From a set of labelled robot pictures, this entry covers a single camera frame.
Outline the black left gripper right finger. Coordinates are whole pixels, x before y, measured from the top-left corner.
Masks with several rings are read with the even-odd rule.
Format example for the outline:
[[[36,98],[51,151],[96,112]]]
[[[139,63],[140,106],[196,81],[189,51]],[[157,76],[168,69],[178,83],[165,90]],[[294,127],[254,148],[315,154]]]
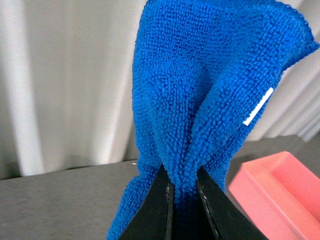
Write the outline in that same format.
[[[230,201],[207,171],[197,171],[200,240],[266,240],[267,237]]]

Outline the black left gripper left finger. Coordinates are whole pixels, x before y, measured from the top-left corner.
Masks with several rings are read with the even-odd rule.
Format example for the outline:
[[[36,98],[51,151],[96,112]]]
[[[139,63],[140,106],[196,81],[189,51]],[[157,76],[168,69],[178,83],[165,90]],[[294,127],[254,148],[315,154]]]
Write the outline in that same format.
[[[161,166],[148,193],[121,234],[121,240],[170,240],[174,213],[174,185]]]

